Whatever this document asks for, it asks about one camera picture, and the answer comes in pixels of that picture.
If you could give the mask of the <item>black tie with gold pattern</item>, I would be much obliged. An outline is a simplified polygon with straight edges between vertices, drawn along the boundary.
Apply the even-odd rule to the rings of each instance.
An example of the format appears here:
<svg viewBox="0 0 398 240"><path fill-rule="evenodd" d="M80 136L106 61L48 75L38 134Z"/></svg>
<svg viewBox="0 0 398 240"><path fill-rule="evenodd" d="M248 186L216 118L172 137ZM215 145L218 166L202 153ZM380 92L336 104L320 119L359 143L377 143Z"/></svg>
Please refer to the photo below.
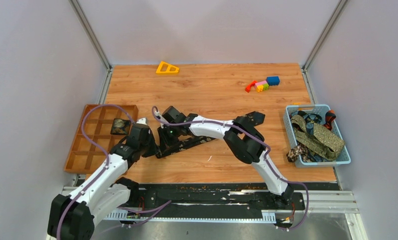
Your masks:
<svg viewBox="0 0 398 240"><path fill-rule="evenodd" d="M189 130L183 129L183 126L169 126L161 124L161 126L157 128L157 131L159 139L160 137L167 139L178 138L181 144L179 152L215 140L215 138L210 136L193 135Z"/></svg>

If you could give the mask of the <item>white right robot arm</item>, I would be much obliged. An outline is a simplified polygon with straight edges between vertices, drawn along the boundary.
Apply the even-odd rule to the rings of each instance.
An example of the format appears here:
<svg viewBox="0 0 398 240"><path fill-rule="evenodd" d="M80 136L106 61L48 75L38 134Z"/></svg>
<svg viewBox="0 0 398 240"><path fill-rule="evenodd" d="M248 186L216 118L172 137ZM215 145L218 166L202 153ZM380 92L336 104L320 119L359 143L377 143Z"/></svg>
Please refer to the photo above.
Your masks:
<svg viewBox="0 0 398 240"><path fill-rule="evenodd" d="M195 137L224 140L234 156L241 162L253 166L272 193L273 204L284 209L292 203L294 188L272 162L270 147L263 135L247 116L233 120L216 120L197 114L183 116L172 106L160 113L156 106L152 114L161 127L170 127L176 133Z"/></svg>

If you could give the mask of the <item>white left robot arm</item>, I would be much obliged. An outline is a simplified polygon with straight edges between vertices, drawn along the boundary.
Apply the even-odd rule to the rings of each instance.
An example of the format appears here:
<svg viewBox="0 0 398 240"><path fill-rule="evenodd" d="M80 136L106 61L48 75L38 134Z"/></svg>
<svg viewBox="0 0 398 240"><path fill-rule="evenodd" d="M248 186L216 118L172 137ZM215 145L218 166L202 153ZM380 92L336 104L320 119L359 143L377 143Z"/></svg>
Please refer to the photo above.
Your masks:
<svg viewBox="0 0 398 240"><path fill-rule="evenodd" d="M102 165L69 195L52 201L47 233L58 240L89 240L95 227L116 207L135 206L140 193L122 177L140 157L156 154L158 147L150 127L140 119L130 133L106 155Z"/></svg>

